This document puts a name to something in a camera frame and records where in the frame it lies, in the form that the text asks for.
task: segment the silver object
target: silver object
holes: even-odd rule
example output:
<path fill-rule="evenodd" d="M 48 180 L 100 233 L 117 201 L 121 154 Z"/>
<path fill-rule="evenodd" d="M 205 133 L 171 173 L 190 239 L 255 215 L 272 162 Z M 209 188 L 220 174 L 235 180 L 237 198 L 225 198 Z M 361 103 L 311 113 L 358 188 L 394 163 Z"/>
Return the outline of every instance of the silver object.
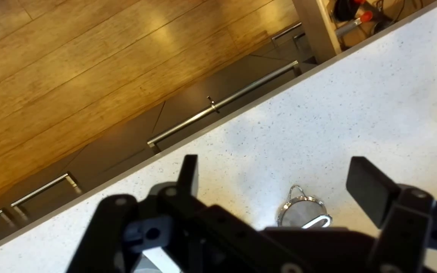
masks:
<path fill-rule="evenodd" d="M 267 74 L 265 77 L 261 77 L 261 79 L 252 82 L 250 85 L 244 86 L 243 89 L 237 91 L 235 94 L 229 95 L 228 98 L 225 98 L 225 100 L 221 100 L 221 101 L 218 101 L 218 103 L 215 103 L 215 101 L 212 100 L 212 103 L 211 103 L 209 107 L 200 110 L 199 113 L 196 113 L 196 115 L 193 115 L 191 118 L 179 122 L 177 126 L 174 126 L 174 127 L 171 127 L 171 129 L 168 129 L 168 130 L 165 130 L 165 132 L 153 136 L 152 139 L 147 141 L 147 145 L 152 147 L 152 148 L 156 147 L 156 142 L 159 142 L 159 141 L 165 139 L 167 136 L 176 133 L 177 130 L 181 130 L 181 129 L 184 129 L 184 127 L 187 127 L 187 126 L 190 126 L 190 124 L 193 124 L 193 122 L 196 122 L 196 121 L 199 121 L 199 119 L 203 118 L 205 115 L 208 115 L 208 113 L 211 113 L 211 112 L 217 112 L 218 107 L 221 107 L 221 106 L 225 106 L 225 104 L 229 104 L 231 101 L 237 100 L 238 97 L 241 97 L 241 95 L 253 91 L 255 88 L 258 88 L 258 86 L 261 86 L 261 85 L 264 85 L 264 83 L 267 83 L 267 82 L 270 82 L 270 80 L 282 75 L 284 72 L 291 71 L 291 69 L 294 71 L 294 68 L 296 68 L 297 65 L 299 65 L 299 62 L 297 62 L 297 60 L 293 60 L 293 62 L 290 62 L 288 65 L 285 65 L 285 66 L 282 66 L 282 68 L 279 68 L 279 69 Z"/>
<path fill-rule="evenodd" d="M 38 195 L 42 191 L 47 191 L 48 188 L 52 188 L 53 185 L 59 183 L 59 182 L 67 182 L 76 195 L 82 194 L 82 188 L 79 186 L 79 183 L 70 176 L 70 173 L 64 173 L 62 176 L 50 180 L 48 183 L 45 183 L 44 186 L 36 188 L 35 191 L 26 194 L 24 197 L 21 197 L 20 200 L 11 203 L 11 207 L 15 209 L 17 213 L 20 213 L 20 217 L 23 220 L 29 220 L 29 217 L 26 215 L 26 212 L 20 207 L 21 203 L 24 203 L 26 200 Z"/>
<path fill-rule="evenodd" d="M 302 229 L 328 227 L 331 215 L 322 200 L 306 195 L 299 185 L 290 189 L 290 200 L 287 200 L 278 212 L 278 226 L 297 226 Z"/>
<path fill-rule="evenodd" d="M 272 36 L 270 39 L 272 41 L 276 41 L 276 39 L 279 39 L 281 36 L 284 36 L 284 35 L 287 35 L 287 33 L 290 33 L 290 31 L 293 31 L 294 28 L 299 28 L 299 27 L 302 27 L 303 25 L 303 22 L 296 22 L 296 24 L 291 24 L 291 25 L 288 25 L 287 28 L 284 28 L 282 31 L 279 31 L 279 33 L 276 33 L 275 36 Z"/>

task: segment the black metal frame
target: black metal frame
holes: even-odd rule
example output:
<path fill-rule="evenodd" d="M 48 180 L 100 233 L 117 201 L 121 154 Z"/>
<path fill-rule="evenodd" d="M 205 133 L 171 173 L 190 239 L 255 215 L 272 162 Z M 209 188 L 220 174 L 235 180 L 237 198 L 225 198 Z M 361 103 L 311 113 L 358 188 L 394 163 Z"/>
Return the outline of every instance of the black metal frame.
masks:
<path fill-rule="evenodd" d="M 152 247 L 182 271 L 431 271 L 423 256 L 437 248 L 435 200 L 396 185 L 366 157 L 352 157 L 347 189 L 381 227 L 376 239 L 338 227 L 256 232 L 193 195 L 196 170 L 197 156 L 188 154 L 177 182 L 153 186 L 146 200 L 102 200 L 68 271 L 132 271 Z"/>

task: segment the wooden floor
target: wooden floor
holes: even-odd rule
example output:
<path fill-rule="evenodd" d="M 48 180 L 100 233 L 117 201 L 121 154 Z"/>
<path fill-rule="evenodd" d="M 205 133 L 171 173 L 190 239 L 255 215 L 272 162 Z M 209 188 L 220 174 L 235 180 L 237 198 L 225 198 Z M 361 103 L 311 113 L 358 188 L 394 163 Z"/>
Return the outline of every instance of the wooden floor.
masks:
<path fill-rule="evenodd" d="M 296 21 L 291 0 L 0 0 L 0 194 Z"/>

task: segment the white countertop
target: white countertop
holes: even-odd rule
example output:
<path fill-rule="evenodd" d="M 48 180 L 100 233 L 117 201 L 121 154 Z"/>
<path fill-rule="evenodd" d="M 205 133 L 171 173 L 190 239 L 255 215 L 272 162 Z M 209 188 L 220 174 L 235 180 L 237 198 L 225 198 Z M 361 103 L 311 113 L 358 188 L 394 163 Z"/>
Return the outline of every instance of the white countertop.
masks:
<path fill-rule="evenodd" d="M 199 198 L 256 229 L 275 224 L 300 183 L 325 200 L 335 226 L 376 233 L 344 189 L 353 154 L 437 197 L 437 7 L 340 57 L 3 244 L 0 271 L 64 271 L 99 200 L 143 200 L 176 179 L 187 153 L 199 154 Z"/>

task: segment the metal rail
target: metal rail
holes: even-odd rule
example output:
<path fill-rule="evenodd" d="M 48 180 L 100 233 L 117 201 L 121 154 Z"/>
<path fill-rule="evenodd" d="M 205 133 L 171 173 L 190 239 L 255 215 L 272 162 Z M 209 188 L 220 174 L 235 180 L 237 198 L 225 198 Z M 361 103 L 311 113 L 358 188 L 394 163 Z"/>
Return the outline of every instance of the metal rail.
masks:
<path fill-rule="evenodd" d="M 225 98 L 225 100 L 221 100 L 221 101 L 218 101 L 218 103 L 212 103 L 209 107 L 200 110 L 199 113 L 193 115 L 191 118 L 185 119 L 184 122 L 179 122 L 177 126 L 174 126 L 174 127 L 171 127 L 171 129 L 168 129 L 168 130 L 156 135 L 155 138 L 149 139 L 149 141 L 147 141 L 147 145 L 152 147 L 152 148 L 155 148 L 158 141 L 161 141 L 161 139 L 173 135 L 174 132 L 177 132 L 177 130 L 190 126 L 191 122 L 196 122 L 197 119 L 203 118 L 205 115 L 208 115 L 208 113 L 211 113 L 211 112 L 215 112 L 218 107 L 221 107 L 221 106 L 225 106 L 225 104 L 237 100 L 238 97 L 241 97 L 241 95 L 250 92 L 252 89 L 255 89 L 255 88 L 258 88 L 258 86 L 261 86 L 261 85 L 264 85 L 264 83 L 276 79 L 278 75 L 281 75 L 281 74 L 284 74 L 284 72 L 287 72 L 287 71 L 290 71 L 290 69 L 294 69 L 297 65 L 299 65 L 299 62 L 297 62 L 297 60 L 293 60 L 293 62 L 290 62 L 288 65 L 281 66 L 279 69 L 267 74 L 265 77 L 261 77 L 261 79 L 252 82 L 250 85 L 244 86 L 244 88 L 240 89 L 238 92 L 229 95 L 228 98 Z"/>
<path fill-rule="evenodd" d="M 62 176 L 50 180 L 48 183 L 39 186 L 38 189 L 26 194 L 24 197 L 18 198 L 17 201 L 11 203 L 11 207 L 15 209 L 23 220 L 29 220 L 29 217 L 27 217 L 26 212 L 20 207 L 20 204 L 24 203 L 26 200 L 38 195 L 39 192 L 52 188 L 53 185 L 56 185 L 56 183 L 59 183 L 59 182 L 64 182 L 64 180 L 70 183 L 70 186 L 73 188 L 74 194 L 77 194 L 77 195 L 82 194 L 80 186 L 79 186 L 77 182 L 70 176 L 70 173 L 64 173 Z"/>
<path fill-rule="evenodd" d="M 276 41 L 276 39 L 279 39 L 281 36 L 285 36 L 287 33 L 290 33 L 290 31 L 293 31 L 294 28 L 299 28 L 299 27 L 302 27 L 303 25 L 303 22 L 296 22 L 296 24 L 293 24 L 293 25 L 288 25 L 288 27 L 285 27 L 284 30 L 281 30 L 279 33 L 276 33 L 275 36 L 272 36 L 270 39 L 272 41 Z"/>

